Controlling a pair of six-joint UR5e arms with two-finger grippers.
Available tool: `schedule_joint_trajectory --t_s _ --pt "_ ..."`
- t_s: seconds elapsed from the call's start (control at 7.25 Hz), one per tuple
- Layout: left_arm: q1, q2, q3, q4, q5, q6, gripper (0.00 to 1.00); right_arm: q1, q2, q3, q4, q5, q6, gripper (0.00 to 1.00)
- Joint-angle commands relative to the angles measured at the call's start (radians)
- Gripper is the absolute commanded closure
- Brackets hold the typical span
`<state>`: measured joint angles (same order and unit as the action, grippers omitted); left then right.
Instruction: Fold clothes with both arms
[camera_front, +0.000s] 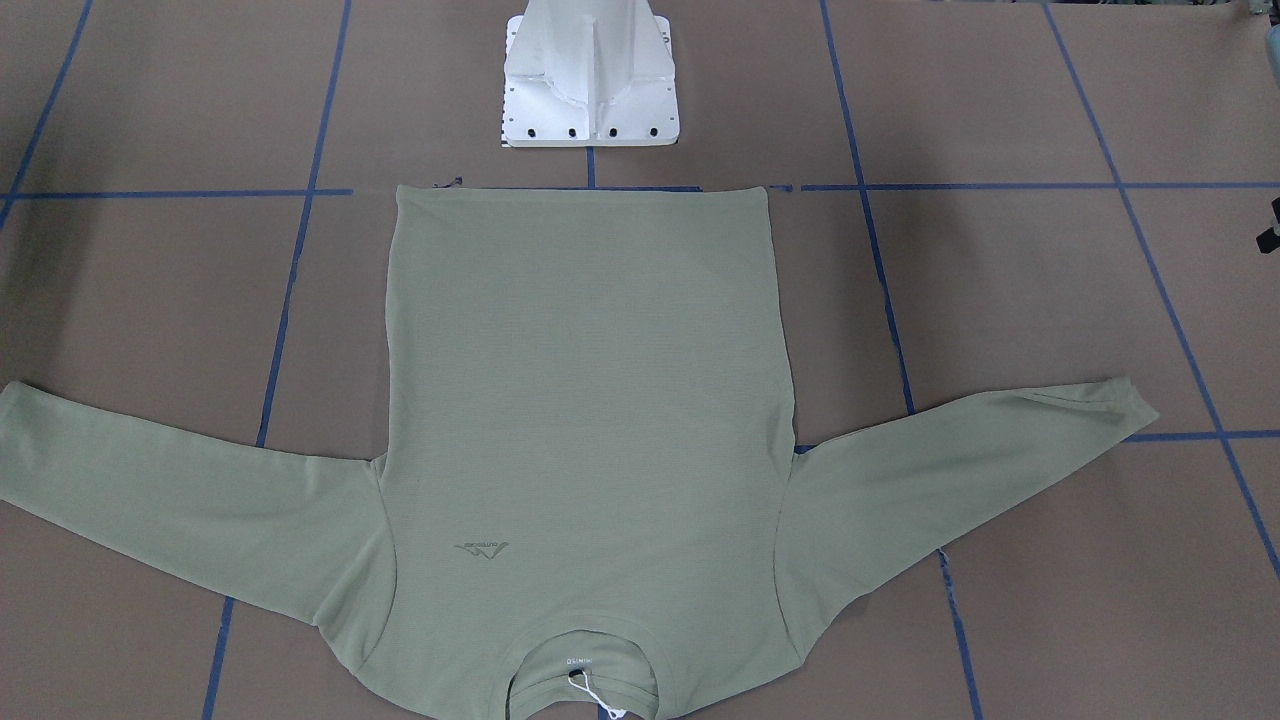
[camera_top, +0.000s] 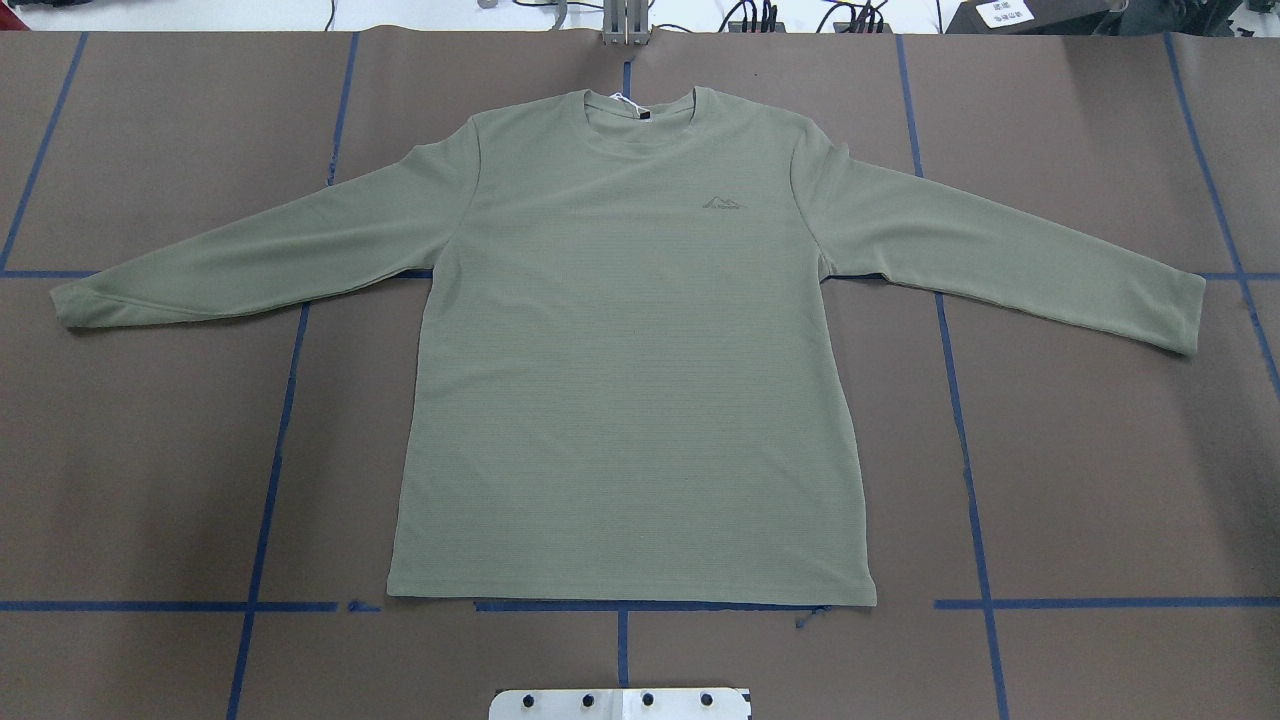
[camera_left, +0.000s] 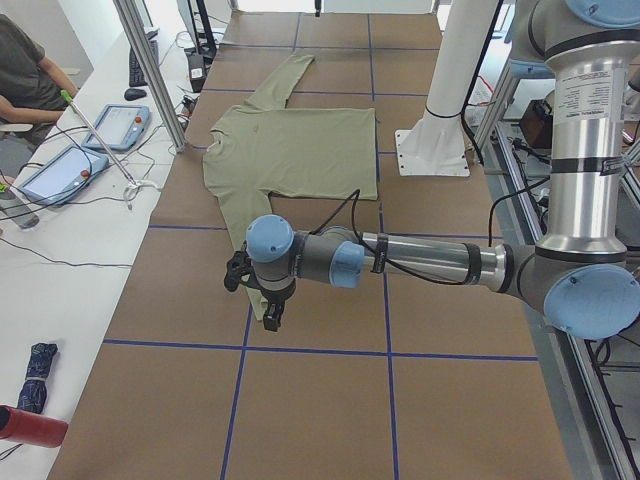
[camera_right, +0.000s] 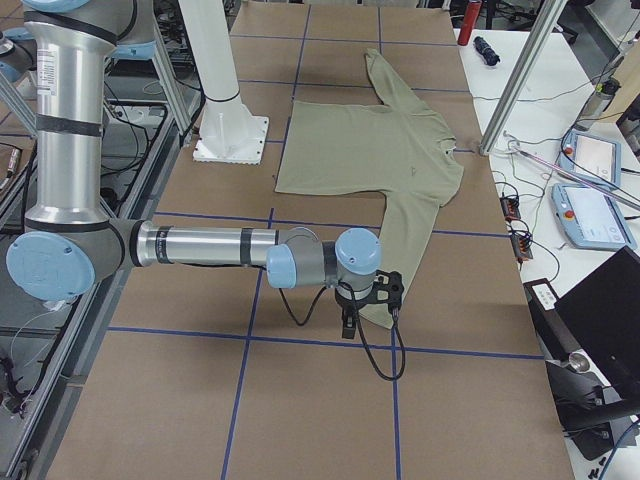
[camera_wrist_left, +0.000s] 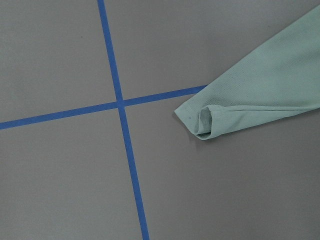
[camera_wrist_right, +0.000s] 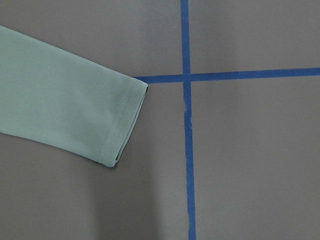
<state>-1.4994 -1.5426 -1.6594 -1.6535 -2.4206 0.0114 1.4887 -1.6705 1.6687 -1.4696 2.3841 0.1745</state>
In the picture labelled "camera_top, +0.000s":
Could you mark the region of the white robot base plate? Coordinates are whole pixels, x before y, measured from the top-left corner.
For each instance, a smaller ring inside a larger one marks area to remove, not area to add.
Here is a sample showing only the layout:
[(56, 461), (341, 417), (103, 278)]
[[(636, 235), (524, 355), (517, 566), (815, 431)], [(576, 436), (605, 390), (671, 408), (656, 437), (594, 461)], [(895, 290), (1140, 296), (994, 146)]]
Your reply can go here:
[(748, 689), (731, 687), (512, 689), (489, 719), (751, 719)]

